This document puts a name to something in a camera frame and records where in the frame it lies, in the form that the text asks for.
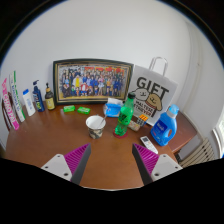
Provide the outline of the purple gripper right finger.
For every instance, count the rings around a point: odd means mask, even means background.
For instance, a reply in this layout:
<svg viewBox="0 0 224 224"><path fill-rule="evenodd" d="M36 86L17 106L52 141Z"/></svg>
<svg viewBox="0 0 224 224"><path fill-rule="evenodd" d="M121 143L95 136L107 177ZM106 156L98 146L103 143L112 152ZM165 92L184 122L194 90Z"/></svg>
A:
<svg viewBox="0 0 224 224"><path fill-rule="evenodd" d="M182 169L182 167L167 154L158 155L136 143L132 145L132 154L136 160L144 185Z"/></svg>

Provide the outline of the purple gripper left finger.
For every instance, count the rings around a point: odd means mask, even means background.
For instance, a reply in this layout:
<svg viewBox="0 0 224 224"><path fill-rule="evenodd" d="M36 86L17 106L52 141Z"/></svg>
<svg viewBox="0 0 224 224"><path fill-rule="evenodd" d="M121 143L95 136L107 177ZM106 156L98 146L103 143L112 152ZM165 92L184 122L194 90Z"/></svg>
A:
<svg viewBox="0 0 224 224"><path fill-rule="evenodd" d="M88 143L66 155L56 154L42 169L79 185L90 154L91 144Z"/></svg>

